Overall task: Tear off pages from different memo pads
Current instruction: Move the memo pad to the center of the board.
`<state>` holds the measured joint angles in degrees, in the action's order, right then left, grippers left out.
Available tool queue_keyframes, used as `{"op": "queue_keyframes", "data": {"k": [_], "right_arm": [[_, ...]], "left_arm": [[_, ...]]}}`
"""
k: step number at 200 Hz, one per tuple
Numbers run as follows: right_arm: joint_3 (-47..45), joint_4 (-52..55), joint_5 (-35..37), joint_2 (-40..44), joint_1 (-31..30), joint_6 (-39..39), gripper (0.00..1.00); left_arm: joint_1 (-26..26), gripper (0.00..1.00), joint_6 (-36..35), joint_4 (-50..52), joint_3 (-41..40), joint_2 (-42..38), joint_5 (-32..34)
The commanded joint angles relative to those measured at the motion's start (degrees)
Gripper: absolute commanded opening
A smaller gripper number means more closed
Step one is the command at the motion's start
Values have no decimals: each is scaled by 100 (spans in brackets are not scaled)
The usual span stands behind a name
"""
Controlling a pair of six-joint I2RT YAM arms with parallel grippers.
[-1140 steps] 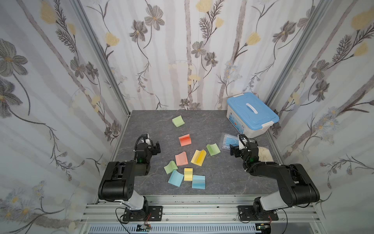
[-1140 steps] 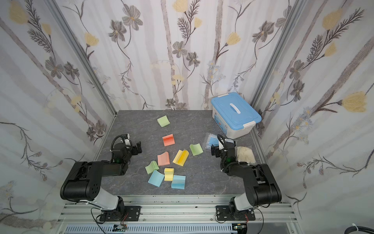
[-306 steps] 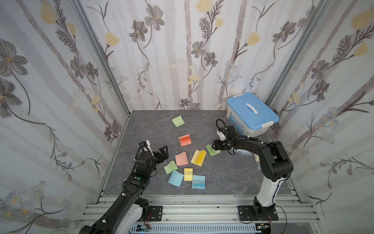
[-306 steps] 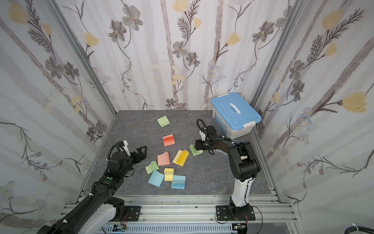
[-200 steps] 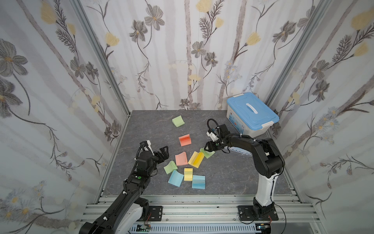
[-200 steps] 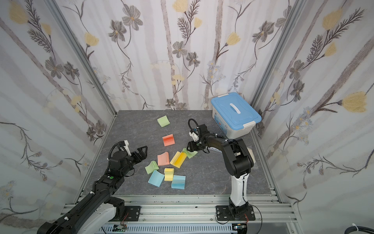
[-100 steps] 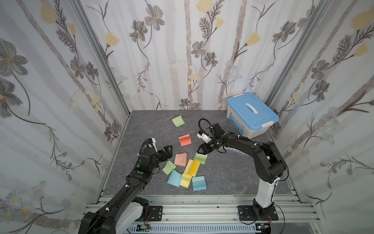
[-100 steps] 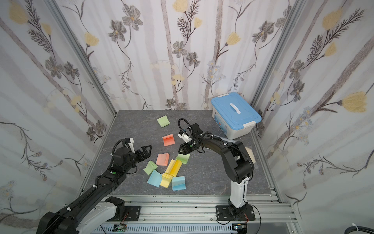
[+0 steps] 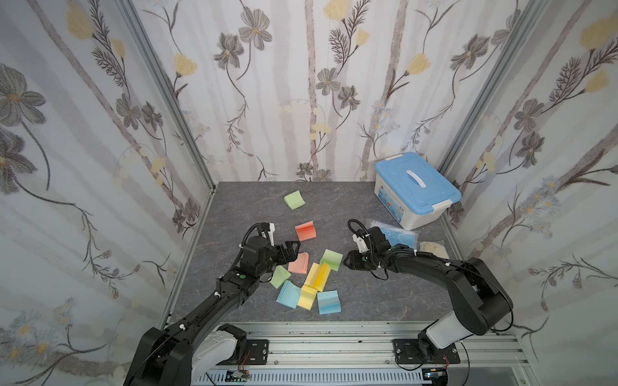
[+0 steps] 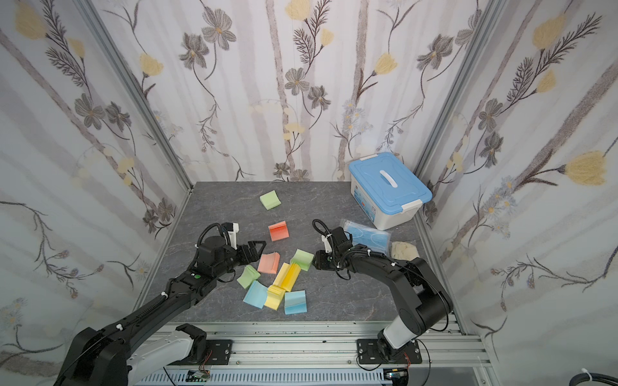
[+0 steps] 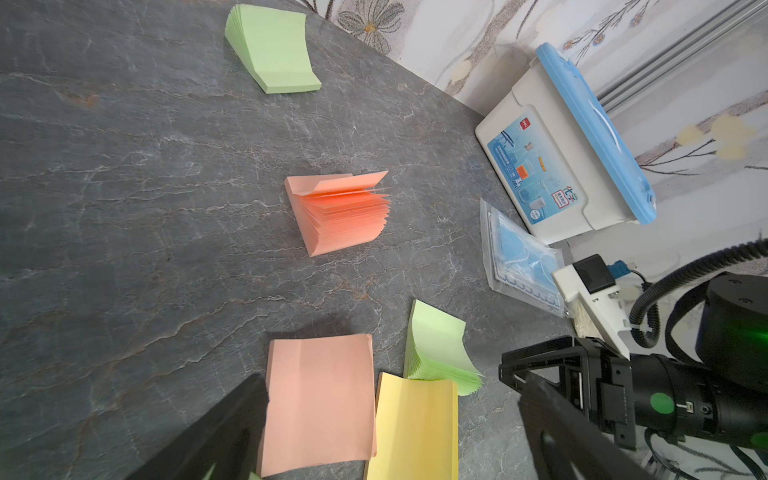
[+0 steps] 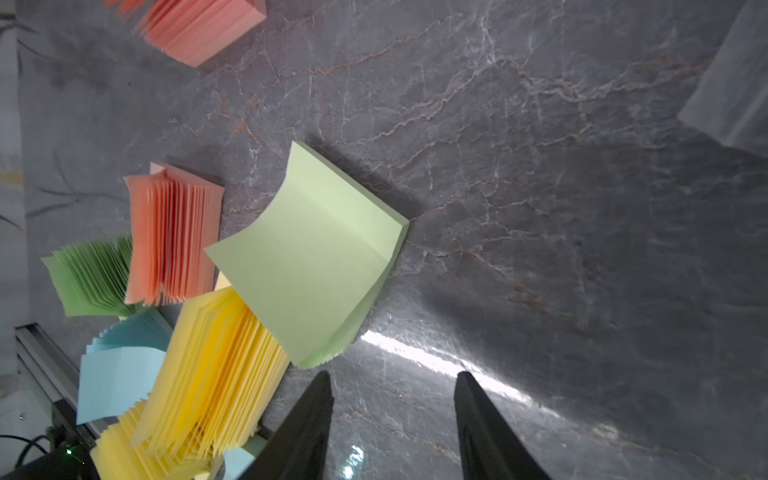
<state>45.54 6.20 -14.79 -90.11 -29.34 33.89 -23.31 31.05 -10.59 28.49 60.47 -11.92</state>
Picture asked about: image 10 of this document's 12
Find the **large yellow memo pad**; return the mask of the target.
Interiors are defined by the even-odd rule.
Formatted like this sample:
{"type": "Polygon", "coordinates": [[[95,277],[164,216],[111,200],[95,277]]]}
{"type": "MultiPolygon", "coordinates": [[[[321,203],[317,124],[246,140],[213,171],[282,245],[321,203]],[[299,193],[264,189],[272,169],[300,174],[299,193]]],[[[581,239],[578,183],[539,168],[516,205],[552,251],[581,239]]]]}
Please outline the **large yellow memo pad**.
{"type": "Polygon", "coordinates": [[[301,267],[298,264],[283,263],[280,271],[277,273],[273,285],[286,292],[291,292],[300,272],[301,267]]]}

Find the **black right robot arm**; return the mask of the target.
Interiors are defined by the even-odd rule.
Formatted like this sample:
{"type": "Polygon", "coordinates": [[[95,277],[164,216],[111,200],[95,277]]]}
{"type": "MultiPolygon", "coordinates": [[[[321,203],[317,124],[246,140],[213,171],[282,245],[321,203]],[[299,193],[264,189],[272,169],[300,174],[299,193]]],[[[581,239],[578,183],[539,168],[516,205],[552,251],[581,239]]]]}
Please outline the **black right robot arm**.
{"type": "Polygon", "coordinates": [[[420,257],[397,260],[358,244],[337,256],[322,249],[315,253],[317,270],[367,275],[386,285],[398,316],[378,334],[378,349],[392,360],[403,348],[453,312],[452,299],[434,271],[420,257]]]}

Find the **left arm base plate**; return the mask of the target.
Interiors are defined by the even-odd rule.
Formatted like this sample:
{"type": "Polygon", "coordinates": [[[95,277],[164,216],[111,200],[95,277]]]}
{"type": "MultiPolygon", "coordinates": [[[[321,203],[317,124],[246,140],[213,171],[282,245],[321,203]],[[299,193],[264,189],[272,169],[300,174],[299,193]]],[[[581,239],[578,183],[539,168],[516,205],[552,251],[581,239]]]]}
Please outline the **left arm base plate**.
{"type": "Polygon", "coordinates": [[[231,339],[202,339],[192,345],[186,357],[172,365],[228,365],[232,351],[231,339]]]}

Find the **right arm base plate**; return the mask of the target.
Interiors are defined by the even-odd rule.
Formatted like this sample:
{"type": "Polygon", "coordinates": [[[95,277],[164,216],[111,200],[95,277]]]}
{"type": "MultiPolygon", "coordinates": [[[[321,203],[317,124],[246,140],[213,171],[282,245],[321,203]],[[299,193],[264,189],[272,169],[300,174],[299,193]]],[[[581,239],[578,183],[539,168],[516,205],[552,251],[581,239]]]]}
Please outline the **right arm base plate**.
{"type": "Polygon", "coordinates": [[[392,348],[384,339],[358,339],[357,358],[360,364],[421,364],[422,353],[417,340],[399,349],[392,348]]]}

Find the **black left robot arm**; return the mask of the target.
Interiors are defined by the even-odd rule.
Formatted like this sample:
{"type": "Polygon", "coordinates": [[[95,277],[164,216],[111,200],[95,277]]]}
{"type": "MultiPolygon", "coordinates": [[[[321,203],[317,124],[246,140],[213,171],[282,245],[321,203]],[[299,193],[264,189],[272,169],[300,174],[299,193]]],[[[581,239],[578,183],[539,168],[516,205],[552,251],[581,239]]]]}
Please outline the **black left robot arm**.
{"type": "Polygon", "coordinates": [[[267,243],[231,246],[211,236],[196,246],[188,268],[168,281],[165,290],[138,310],[100,330],[87,327],[73,339],[56,385],[130,385],[141,381],[143,365],[130,358],[162,326],[197,305],[217,286],[221,276],[239,265],[257,262],[267,243]]]}

